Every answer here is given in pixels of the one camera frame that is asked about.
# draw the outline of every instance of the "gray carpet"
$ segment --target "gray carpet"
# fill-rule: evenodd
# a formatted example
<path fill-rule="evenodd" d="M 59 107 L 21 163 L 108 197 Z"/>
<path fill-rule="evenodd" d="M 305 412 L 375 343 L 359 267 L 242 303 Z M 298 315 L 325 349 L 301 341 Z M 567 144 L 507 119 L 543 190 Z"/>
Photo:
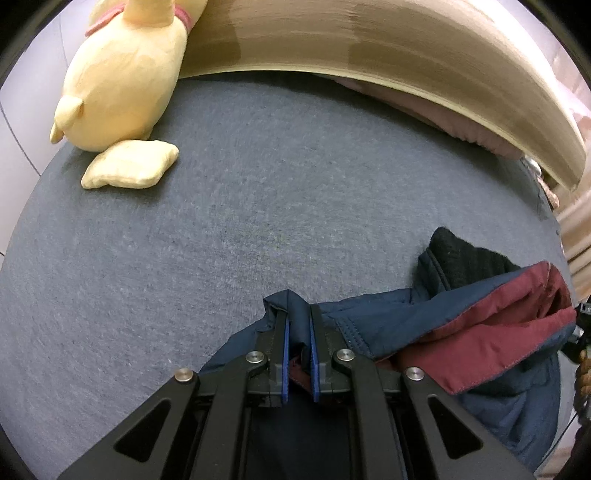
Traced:
<path fill-rule="evenodd" d="M 568 272 L 523 164 L 328 80 L 183 80 L 153 138 L 181 154 L 144 191 L 83 191 L 92 155 L 62 148 L 0 272 L 0 423 L 40 480 L 174 368 L 198 370 L 262 316 L 264 296 L 291 288 L 327 301 L 409 286 L 438 226 L 516 264 Z M 564 389 L 560 425 L 572 401 Z"/>

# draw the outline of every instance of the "stuffed animal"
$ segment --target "stuffed animal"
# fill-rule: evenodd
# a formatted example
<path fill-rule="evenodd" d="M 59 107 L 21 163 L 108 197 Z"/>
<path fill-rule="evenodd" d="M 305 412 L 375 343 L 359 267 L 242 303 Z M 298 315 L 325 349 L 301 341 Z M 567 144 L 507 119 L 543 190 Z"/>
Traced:
<path fill-rule="evenodd" d="M 102 152 L 85 189 L 143 189 L 158 183 L 178 148 L 149 141 L 173 94 L 187 36 L 207 0 L 100 1 L 66 73 L 50 141 Z"/>

